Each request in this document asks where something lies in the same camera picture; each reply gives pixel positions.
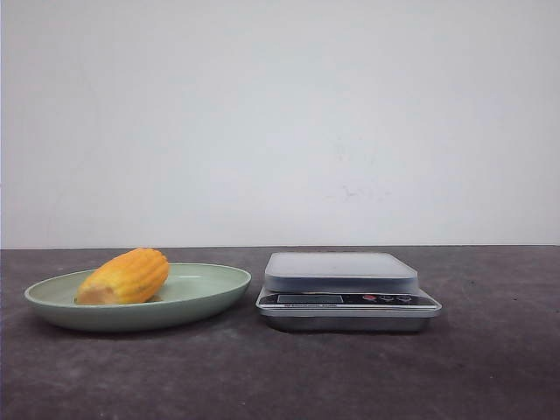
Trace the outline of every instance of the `scale base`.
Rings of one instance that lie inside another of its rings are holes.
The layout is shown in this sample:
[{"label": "scale base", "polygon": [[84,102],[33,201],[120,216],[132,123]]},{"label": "scale base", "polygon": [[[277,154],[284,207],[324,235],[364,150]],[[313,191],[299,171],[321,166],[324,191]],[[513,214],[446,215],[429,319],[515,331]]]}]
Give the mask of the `scale base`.
[{"label": "scale base", "polygon": [[418,333],[430,323],[430,318],[369,318],[369,317],[263,317],[276,330],[289,332],[403,332]]}]

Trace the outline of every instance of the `plate rim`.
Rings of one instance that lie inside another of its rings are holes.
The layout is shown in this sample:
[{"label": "plate rim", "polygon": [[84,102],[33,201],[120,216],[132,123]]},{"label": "plate rim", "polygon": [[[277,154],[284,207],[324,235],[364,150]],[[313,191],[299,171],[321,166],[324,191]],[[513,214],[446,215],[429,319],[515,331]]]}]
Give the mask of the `plate rim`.
[{"label": "plate rim", "polygon": [[191,302],[191,301],[194,301],[194,300],[209,298],[209,297],[213,297],[213,296],[219,296],[219,295],[224,294],[224,293],[229,293],[231,291],[236,291],[236,290],[239,290],[243,287],[247,287],[249,285],[249,283],[251,282],[251,279],[252,279],[251,273],[249,273],[245,269],[240,269],[238,267],[233,267],[233,266],[230,266],[230,265],[212,264],[212,263],[209,263],[209,262],[169,262],[169,265],[170,266],[205,265],[205,266],[211,266],[211,267],[222,267],[222,268],[226,268],[226,269],[230,269],[230,270],[240,271],[241,273],[243,273],[245,275],[246,278],[238,286],[235,286],[231,289],[221,291],[219,293],[214,293],[214,294],[211,294],[211,295],[207,295],[207,296],[193,297],[193,298],[187,298],[187,299],[165,300],[165,301],[157,301],[157,302],[142,302],[140,304],[56,304],[56,303],[53,303],[53,302],[36,299],[35,297],[31,296],[32,290],[35,289],[36,287],[39,287],[41,284],[51,282],[52,280],[55,280],[57,278],[72,276],[72,275],[80,274],[80,273],[94,272],[95,270],[97,270],[97,269],[83,269],[81,271],[73,271],[71,273],[66,273],[66,274],[61,274],[59,276],[49,277],[49,278],[46,278],[45,280],[41,280],[40,282],[32,284],[31,286],[29,286],[25,289],[24,297],[32,305],[49,306],[49,307],[52,307],[52,308],[65,308],[65,309],[69,309],[69,310],[81,310],[81,311],[88,311],[88,310],[92,310],[92,309],[93,310],[113,309],[113,310],[119,310],[120,311],[120,310],[127,309],[127,308],[141,308],[141,307],[146,307],[146,306],[171,305],[171,304],[177,304],[177,303]]}]

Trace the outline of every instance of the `oval plate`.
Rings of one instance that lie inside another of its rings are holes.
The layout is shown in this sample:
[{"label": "oval plate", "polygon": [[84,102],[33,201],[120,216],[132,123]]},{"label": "oval plate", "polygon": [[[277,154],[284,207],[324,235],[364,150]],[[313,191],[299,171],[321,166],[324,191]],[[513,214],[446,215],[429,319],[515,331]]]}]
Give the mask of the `oval plate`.
[{"label": "oval plate", "polygon": [[49,278],[25,291],[35,313],[56,326],[125,332],[178,326],[226,310],[249,286],[251,275],[225,265],[170,263],[169,276],[143,304],[75,304],[78,286],[93,270]]}]

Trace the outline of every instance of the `scale control panel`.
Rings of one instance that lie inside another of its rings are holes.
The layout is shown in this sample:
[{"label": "scale control panel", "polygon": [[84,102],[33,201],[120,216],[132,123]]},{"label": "scale control panel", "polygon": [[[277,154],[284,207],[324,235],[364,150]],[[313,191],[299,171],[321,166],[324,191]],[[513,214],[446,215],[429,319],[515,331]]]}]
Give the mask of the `scale control panel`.
[{"label": "scale control panel", "polygon": [[274,308],[399,308],[435,309],[436,302],[429,297],[410,294],[374,293],[275,293],[261,297],[259,305]]}]

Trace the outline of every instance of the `gray countertop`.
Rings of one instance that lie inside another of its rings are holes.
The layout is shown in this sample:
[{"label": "gray countertop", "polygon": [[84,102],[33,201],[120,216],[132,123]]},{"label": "gray countertop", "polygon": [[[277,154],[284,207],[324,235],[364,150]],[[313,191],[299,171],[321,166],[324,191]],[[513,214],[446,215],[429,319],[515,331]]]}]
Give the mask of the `gray countertop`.
[{"label": "gray countertop", "polygon": [[[444,306],[420,333],[286,333],[255,308],[270,253],[389,252]],[[560,247],[162,248],[248,270],[222,314],[158,331],[74,332],[24,300],[123,249],[2,252],[2,419],[560,418]]]}]

